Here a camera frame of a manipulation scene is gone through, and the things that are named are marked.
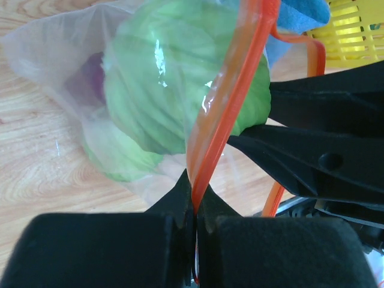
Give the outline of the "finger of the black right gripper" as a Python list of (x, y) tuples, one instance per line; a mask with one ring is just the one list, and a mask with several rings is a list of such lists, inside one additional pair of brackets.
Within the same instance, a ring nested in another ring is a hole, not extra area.
[(383, 62), (323, 76), (272, 82), (269, 117), (287, 127), (383, 134)]

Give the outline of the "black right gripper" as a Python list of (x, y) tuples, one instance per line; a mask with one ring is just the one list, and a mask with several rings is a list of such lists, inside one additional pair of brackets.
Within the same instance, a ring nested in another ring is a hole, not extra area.
[(257, 125), (228, 144), (301, 196), (283, 201), (276, 216), (342, 218), (365, 253), (383, 254), (383, 211), (364, 207), (383, 206), (382, 138)]

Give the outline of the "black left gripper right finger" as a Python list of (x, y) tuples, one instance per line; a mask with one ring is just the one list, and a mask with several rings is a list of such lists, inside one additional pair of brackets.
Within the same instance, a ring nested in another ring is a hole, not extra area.
[(376, 287), (339, 218), (243, 217), (207, 189), (197, 214), (200, 287)]

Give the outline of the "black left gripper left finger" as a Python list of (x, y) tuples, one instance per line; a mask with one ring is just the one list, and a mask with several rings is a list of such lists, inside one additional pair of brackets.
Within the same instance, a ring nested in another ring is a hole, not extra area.
[(2, 287), (187, 287), (191, 186), (183, 173), (145, 212), (48, 213), (23, 230)]

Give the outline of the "clear zip top bag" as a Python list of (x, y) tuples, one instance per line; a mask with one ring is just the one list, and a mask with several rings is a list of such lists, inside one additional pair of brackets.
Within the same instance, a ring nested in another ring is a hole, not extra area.
[(31, 21), (1, 43), (18, 75), (77, 117), (89, 159), (154, 202), (149, 186), (185, 167), (245, 14), (241, 1), (118, 1)]

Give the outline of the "purple eggplant toy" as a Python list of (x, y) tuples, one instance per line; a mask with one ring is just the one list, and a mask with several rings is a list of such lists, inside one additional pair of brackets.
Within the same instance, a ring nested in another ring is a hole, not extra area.
[(82, 74), (88, 83), (91, 94), (101, 103), (106, 103), (104, 94), (104, 70), (102, 60), (104, 53), (98, 52), (91, 55), (82, 66)]

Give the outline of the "green cabbage toy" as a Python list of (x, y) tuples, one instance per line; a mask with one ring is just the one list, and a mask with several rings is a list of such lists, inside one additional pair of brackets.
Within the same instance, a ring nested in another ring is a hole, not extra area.
[(232, 39), (238, 9), (220, 1), (149, 1), (103, 56), (113, 123), (144, 151), (183, 154)]
[(148, 176), (163, 156), (144, 151), (110, 119), (105, 108), (82, 123), (82, 146), (89, 160), (108, 178), (133, 182)]

